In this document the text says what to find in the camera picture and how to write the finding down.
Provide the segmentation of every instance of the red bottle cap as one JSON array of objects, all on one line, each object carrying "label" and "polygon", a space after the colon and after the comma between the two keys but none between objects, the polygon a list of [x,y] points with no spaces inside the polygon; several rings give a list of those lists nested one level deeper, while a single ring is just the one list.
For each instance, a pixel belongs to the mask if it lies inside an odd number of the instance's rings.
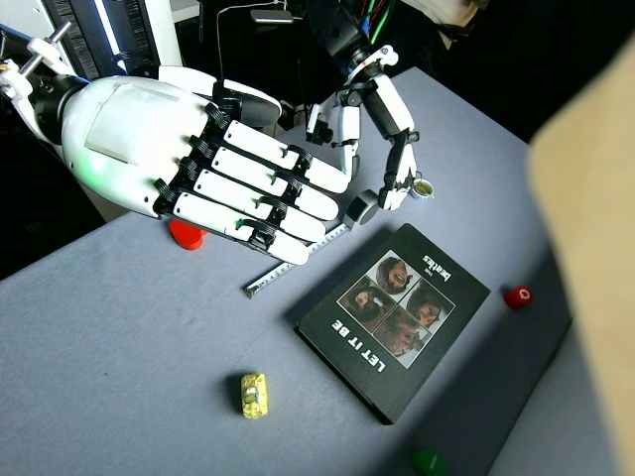
[{"label": "red bottle cap", "polygon": [[207,234],[205,230],[196,228],[179,220],[168,223],[172,237],[186,250],[194,251],[202,246],[202,237]]},{"label": "red bottle cap", "polygon": [[505,303],[512,309],[520,309],[530,304],[534,295],[526,286],[519,286],[505,295]]}]

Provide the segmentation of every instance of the ruler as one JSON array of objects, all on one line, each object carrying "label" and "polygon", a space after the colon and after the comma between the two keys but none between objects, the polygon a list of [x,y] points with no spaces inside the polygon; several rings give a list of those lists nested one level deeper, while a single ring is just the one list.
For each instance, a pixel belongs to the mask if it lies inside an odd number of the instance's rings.
[{"label": "ruler", "polygon": [[[313,253],[317,253],[324,246],[336,240],[347,231],[350,231],[350,228],[348,227],[348,225],[344,223],[336,226],[335,228],[330,230],[328,233],[326,233],[320,241],[312,243],[311,245],[307,247],[307,249],[309,250],[309,255],[312,255]],[[245,288],[242,289],[242,291],[245,292],[248,298],[253,298],[256,293],[261,292],[262,290],[267,288],[269,285],[278,281],[280,278],[285,276],[291,270],[296,268],[296,266],[297,265],[292,265],[291,263],[282,263],[281,265],[278,265],[276,268],[271,270],[266,275],[258,278],[256,281],[254,281],[250,285],[247,285]]]}]

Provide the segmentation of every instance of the white cup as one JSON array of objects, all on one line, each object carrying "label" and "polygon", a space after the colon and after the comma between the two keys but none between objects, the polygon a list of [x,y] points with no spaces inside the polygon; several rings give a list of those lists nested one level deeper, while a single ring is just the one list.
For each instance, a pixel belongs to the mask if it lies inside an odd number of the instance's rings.
[{"label": "white cup", "polygon": [[415,178],[413,181],[413,187],[410,189],[410,195],[417,200],[434,198],[435,186],[423,178]]}]

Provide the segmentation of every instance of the measuring tape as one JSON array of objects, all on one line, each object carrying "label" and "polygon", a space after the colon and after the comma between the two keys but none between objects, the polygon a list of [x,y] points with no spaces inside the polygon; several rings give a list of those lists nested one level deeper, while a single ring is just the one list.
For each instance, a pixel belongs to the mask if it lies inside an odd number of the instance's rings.
[{"label": "measuring tape", "polygon": [[[377,194],[372,190],[362,191],[348,206],[346,214],[344,215],[344,222],[326,233],[321,240],[312,243],[307,247],[309,255],[317,253],[324,246],[332,243],[347,231],[351,231],[358,225],[367,223],[368,220],[375,215],[377,208]],[[296,268],[296,266],[297,265],[292,265],[291,263],[282,263],[266,275],[258,278],[250,285],[247,285],[242,291],[245,292],[248,298],[253,298],[256,293],[261,292],[269,285],[278,281],[291,270]]]}]

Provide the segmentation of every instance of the black book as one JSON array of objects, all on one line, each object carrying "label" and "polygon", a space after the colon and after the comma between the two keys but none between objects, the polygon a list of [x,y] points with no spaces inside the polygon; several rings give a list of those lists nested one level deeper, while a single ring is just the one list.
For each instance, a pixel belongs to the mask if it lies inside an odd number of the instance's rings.
[{"label": "black book", "polygon": [[394,423],[488,295],[406,224],[304,316],[298,332]]}]

